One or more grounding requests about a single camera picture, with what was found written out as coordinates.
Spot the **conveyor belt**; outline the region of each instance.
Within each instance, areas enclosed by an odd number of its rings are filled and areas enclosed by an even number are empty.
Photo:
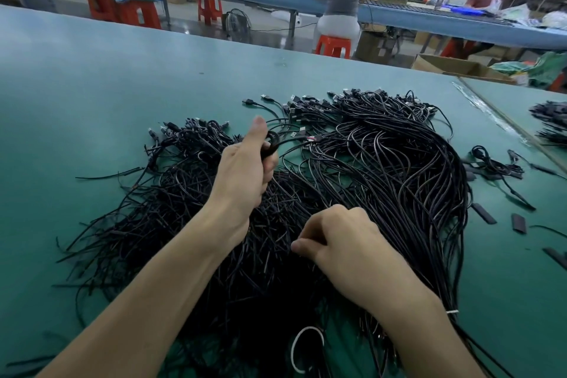
[[[469,15],[462,15],[456,12],[447,12],[441,10],[433,10],[427,8],[420,8],[418,6],[410,6],[410,5],[402,5],[399,3],[384,3],[384,2],[376,2],[373,0],[366,1],[367,5],[370,6],[379,6],[381,8],[392,8],[392,9],[399,9],[403,11],[411,11],[411,12],[419,12],[420,14],[430,14],[430,15],[440,15],[444,17],[453,17],[453,18],[466,18],[472,21],[482,21],[487,23],[495,23],[495,24],[502,24],[502,25],[509,25],[510,22],[500,18],[493,18],[488,16],[469,16]]]

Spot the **hand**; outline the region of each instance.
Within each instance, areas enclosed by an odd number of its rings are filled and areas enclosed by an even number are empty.
[[[224,240],[230,250],[245,238],[250,214],[260,205],[278,164],[277,152],[264,161],[260,159],[262,147],[269,146],[265,141],[267,134],[266,121],[257,116],[244,140],[224,149],[205,205],[230,234],[230,239]]]
[[[313,260],[338,291],[378,319],[428,292],[362,208],[334,205],[313,215],[291,251]]]

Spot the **person's right hand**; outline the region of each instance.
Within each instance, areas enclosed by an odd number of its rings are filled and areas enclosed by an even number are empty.
[[[338,291],[376,317],[432,294],[362,208],[334,205],[313,215],[291,250],[313,260]]]

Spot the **open cardboard box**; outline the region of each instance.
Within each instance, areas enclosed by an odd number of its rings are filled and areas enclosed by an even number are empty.
[[[419,54],[413,62],[412,69],[503,84],[516,84],[516,81],[508,75],[501,74],[475,61]]]

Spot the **clear tape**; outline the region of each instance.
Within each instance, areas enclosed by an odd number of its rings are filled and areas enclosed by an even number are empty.
[[[511,136],[514,136],[518,139],[520,139],[520,141],[526,145],[526,146],[531,146],[529,144],[529,141],[527,138],[524,137],[524,135],[522,135],[517,129],[514,128],[513,125],[511,125],[510,123],[508,123],[504,118],[500,117],[498,114],[496,114],[482,99],[480,99],[476,94],[474,94],[471,91],[468,91],[468,89],[465,89],[462,85],[458,84],[455,81],[452,81],[451,84],[453,85],[453,87],[455,87],[458,91],[460,91],[462,93],[462,95],[464,95],[464,97],[467,98],[467,100],[469,102],[471,102],[471,105],[474,106],[475,108],[481,110],[482,112],[484,112],[488,118],[490,118],[497,126],[499,126],[501,129],[503,129],[506,133],[508,133]]]

